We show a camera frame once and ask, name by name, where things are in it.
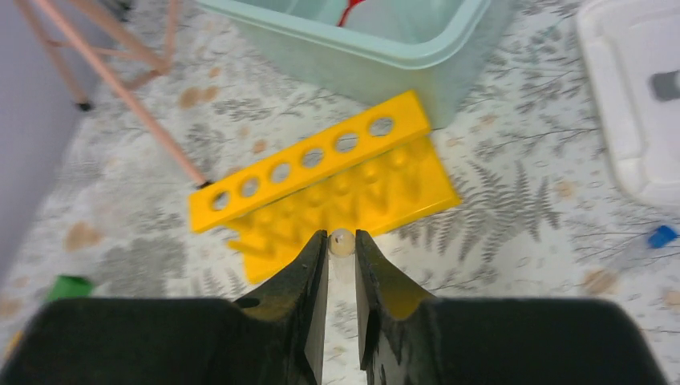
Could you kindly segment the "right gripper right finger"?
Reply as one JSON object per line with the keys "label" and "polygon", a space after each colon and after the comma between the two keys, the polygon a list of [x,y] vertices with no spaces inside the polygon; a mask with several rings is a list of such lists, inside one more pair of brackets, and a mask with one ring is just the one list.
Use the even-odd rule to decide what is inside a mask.
{"label": "right gripper right finger", "polygon": [[595,298],[437,297],[355,236],[370,384],[663,384],[633,320]]}

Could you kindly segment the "clear test tube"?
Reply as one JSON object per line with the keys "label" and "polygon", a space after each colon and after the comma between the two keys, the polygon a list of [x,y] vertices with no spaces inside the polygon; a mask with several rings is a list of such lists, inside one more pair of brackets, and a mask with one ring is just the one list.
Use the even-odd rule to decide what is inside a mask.
{"label": "clear test tube", "polygon": [[355,236],[348,229],[336,229],[329,236],[328,255],[338,294],[354,296]]}

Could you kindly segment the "yellow test tube rack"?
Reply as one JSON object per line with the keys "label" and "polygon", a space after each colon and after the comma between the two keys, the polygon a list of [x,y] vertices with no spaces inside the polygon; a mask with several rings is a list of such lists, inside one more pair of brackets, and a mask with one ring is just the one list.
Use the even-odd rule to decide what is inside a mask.
{"label": "yellow test tube rack", "polygon": [[237,238],[246,278],[285,268],[318,230],[372,236],[461,203],[414,91],[303,140],[193,193],[190,225]]}

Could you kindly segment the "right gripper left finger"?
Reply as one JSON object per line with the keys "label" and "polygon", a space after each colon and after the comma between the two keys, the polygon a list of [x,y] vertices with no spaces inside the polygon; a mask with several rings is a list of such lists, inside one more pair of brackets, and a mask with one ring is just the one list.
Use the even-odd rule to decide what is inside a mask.
{"label": "right gripper left finger", "polygon": [[67,298],[30,320],[4,384],[318,384],[327,233],[240,298]]}

